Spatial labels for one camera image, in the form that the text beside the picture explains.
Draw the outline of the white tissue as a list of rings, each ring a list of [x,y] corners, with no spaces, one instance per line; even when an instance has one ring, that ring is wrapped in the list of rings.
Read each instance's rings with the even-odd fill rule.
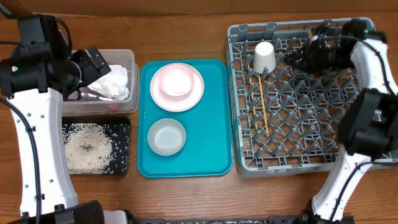
[[[110,65],[111,71],[88,86],[92,91],[112,100],[125,100],[129,95],[127,88],[128,70],[121,65]]]

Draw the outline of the red snack wrapper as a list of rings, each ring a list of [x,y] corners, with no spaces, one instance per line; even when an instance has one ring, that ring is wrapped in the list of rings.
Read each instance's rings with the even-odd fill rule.
[[[110,104],[117,103],[118,100],[87,88],[80,88],[76,91],[74,102],[85,107],[93,108],[94,110],[100,110],[101,108],[108,107]]]

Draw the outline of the cream cup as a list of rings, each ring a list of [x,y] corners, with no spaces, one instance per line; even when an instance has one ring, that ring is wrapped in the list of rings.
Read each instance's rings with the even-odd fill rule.
[[[254,49],[253,69],[263,73],[265,69],[273,72],[276,68],[274,46],[270,42],[261,42]]]

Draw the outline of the wooden chopstick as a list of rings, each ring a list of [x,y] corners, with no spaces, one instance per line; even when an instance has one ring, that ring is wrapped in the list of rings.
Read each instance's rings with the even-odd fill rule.
[[[258,82],[259,82],[259,89],[261,93],[261,103],[262,103],[262,111],[263,111],[263,117],[264,117],[264,127],[266,130],[266,134],[269,134],[269,128],[268,128],[268,122],[267,122],[267,114],[266,114],[266,107],[265,107],[265,101],[264,101],[264,92],[262,89],[262,80],[261,80],[261,74],[258,74]]]
[[[252,72],[250,71],[250,64],[248,64],[248,75],[250,75],[250,77],[249,77],[249,84],[250,84],[250,86],[252,87],[252,79],[251,79],[251,77],[252,77]],[[253,113],[254,127],[255,127],[255,129],[257,130],[257,123],[256,123],[257,121],[254,120],[254,119],[256,118],[256,102],[254,101],[255,98],[254,98],[254,93],[253,93],[254,87],[253,87],[252,90],[249,89],[249,91],[250,91],[251,99],[252,99],[252,103],[253,103],[252,113]]]

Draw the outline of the small pink plate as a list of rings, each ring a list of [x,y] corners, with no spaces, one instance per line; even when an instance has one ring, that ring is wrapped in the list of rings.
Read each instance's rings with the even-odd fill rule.
[[[193,72],[183,64],[167,65],[159,75],[160,89],[169,96],[184,96],[192,90],[193,84]]]

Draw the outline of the large pink plate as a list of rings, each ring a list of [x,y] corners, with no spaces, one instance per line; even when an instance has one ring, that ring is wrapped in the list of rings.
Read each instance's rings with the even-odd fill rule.
[[[204,80],[200,72],[189,64],[179,64],[186,65],[193,72],[194,84],[192,90],[188,94],[184,96],[169,96],[160,89],[159,75],[162,69],[167,65],[158,69],[150,82],[150,95],[153,101],[162,109],[171,112],[182,112],[193,108],[201,100],[205,90]]]

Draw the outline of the grey bowl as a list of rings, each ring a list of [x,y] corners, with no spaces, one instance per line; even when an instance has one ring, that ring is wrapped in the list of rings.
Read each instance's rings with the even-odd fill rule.
[[[178,153],[187,138],[185,128],[175,119],[164,118],[156,121],[149,129],[149,147],[158,155],[171,156]]]

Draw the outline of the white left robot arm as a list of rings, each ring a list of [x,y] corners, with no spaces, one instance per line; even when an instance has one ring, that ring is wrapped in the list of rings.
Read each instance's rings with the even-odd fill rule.
[[[66,24],[34,14],[17,21],[20,41],[1,61],[1,103],[12,112],[22,169],[21,223],[133,223],[127,210],[80,203],[67,167],[63,102],[110,72],[96,47],[72,49]]]

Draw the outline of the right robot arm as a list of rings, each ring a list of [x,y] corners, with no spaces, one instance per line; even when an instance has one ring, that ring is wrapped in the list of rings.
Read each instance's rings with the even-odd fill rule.
[[[387,59],[383,32],[352,19],[340,32],[329,24],[284,62],[316,76],[353,67],[359,94],[338,125],[338,157],[323,187],[298,216],[298,223],[353,223],[343,212],[363,175],[388,152],[397,150],[397,85]]]

